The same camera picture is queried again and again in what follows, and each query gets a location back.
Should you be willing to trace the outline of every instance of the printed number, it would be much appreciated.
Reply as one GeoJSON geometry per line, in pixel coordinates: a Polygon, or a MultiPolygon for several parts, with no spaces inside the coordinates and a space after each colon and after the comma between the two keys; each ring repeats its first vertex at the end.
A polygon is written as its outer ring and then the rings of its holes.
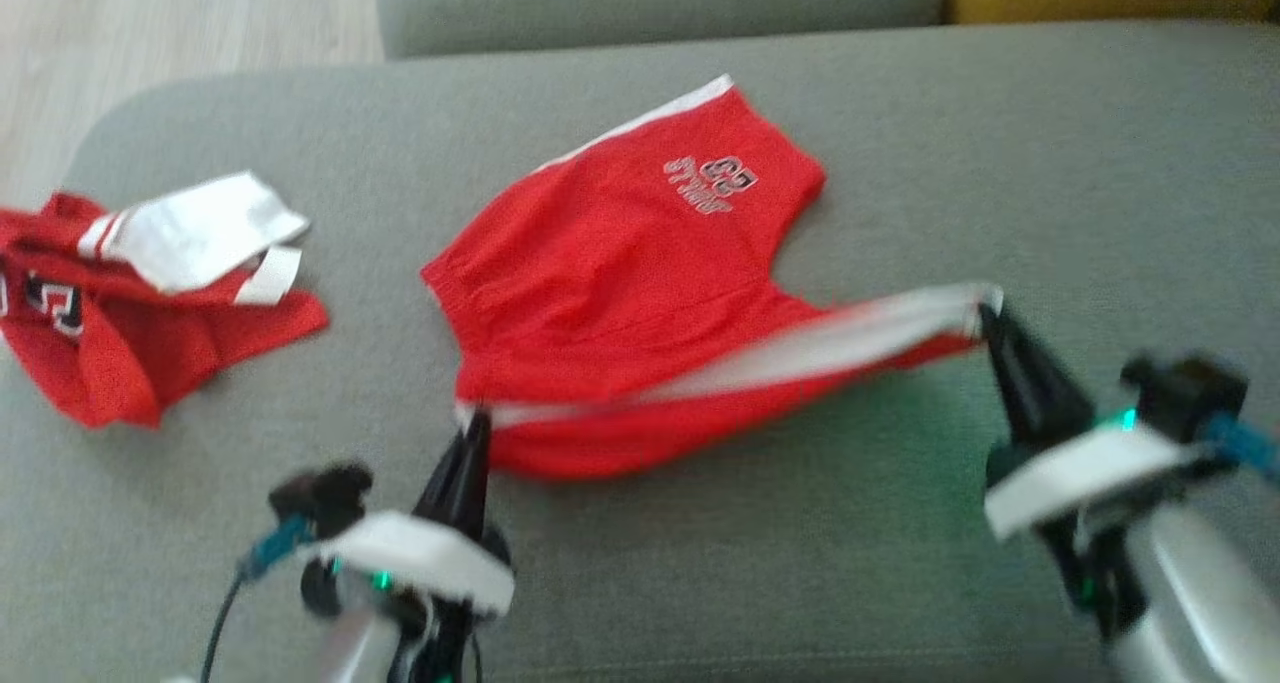
{"type": "Polygon", "coordinates": [[[755,173],[750,173],[746,168],[741,169],[733,174],[732,178],[721,178],[712,183],[716,192],[722,196],[736,194],[736,192],[745,191],[746,188],[755,185],[755,173]]]}
{"type": "Polygon", "coordinates": [[[717,178],[732,177],[732,174],[741,171],[742,162],[735,156],[728,156],[727,159],[712,160],[712,162],[703,164],[703,177],[709,182],[716,182],[717,178]]]}
{"type": "Polygon", "coordinates": [[[81,292],[60,283],[45,281],[35,272],[27,274],[27,303],[47,315],[55,331],[64,336],[79,336],[84,331],[81,317],[81,292]]]}
{"type": "Polygon", "coordinates": [[[759,180],[750,168],[742,168],[741,160],[732,155],[727,159],[704,162],[703,177],[712,183],[718,196],[736,194],[736,192],[755,185],[755,182],[759,180]]]}

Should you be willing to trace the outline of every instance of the basketball jersey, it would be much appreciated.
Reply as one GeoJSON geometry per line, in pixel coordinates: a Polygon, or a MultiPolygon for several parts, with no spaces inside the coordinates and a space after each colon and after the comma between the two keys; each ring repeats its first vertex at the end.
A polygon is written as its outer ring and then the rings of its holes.
{"type": "Polygon", "coordinates": [[[102,255],[118,224],[73,194],[55,194],[37,214],[0,210],[0,333],[51,404],[79,423],[156,427],[212,373],[328,324],[307,292],[261,295],[282,261],[296,269],[288,253],[164,295],[102,255]]]}
{"type": "Polygon", "coordinates": [[[987,285],[823,310],[771,265],[826,174],[728,77],[516,182],[422,269],[493,464],[645,469],[882,368],[973,345],[987,285]]]}

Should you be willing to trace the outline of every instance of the gray sofa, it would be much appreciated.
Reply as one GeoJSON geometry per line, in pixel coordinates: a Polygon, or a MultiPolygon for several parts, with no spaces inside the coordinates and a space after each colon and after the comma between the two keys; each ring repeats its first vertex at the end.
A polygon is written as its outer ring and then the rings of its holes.
{"type": "MultiPolygon", "coordinates": [[[[471,40],[461,36],[458,40],[471,40]]],[[[1106,405],[1142,347],[1210,347],[1280,409],[1280,28],[1112,22],[828,32],[431,58],[178,83],[84,139],[65,185],[124,206],[252,168],[314,221],[333,326],[180,402],[160,432],[84,432],[0,373],[9,680],[196,669],[265,492],[357,455],[407,506],[452,432],[453,338],[417,269],[544,160],[728,72],[827,166],[777,258],[859,301],[1005,285],[1106,405]]],[[[980,513],[1002,427],[979,356],[847,388],[649,475],[493,482],[518,564],[493,680],[1103,677],[1033,541],[980,513]]],[[[1206,510],[1280,590],[1276,504],[1206,510]]],[[[307,680],[323,627],[279,573],[237,604],[221,680],[307,680]]]]}
{"type": "Polygon", "coordinates": [[[928,26],[943,0],[378,0],[389,58],[928,26]]]}

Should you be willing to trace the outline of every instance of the green led light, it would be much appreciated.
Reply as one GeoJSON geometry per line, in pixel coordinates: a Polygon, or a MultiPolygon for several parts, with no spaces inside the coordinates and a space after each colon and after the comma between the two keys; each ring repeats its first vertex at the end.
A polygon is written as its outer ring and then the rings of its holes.
{"type": "Polygon", "coordinates": [[[1100,418],[1098,425],[1116,425],[1121,431],[1133,431],[1135,425],[1138,425],[1138,409],[1129,408],[1107,418],[1100,418]]]}

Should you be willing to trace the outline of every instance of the wooden floor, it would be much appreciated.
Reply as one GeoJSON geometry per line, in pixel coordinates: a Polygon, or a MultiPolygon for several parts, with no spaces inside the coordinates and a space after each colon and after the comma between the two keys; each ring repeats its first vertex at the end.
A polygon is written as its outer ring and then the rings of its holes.
{"type": "Polygon", "coordinates": [[[137,91],[381,58],[374,0],[0,0],[0,205],[44,203],[93,122],[137,91]]]}

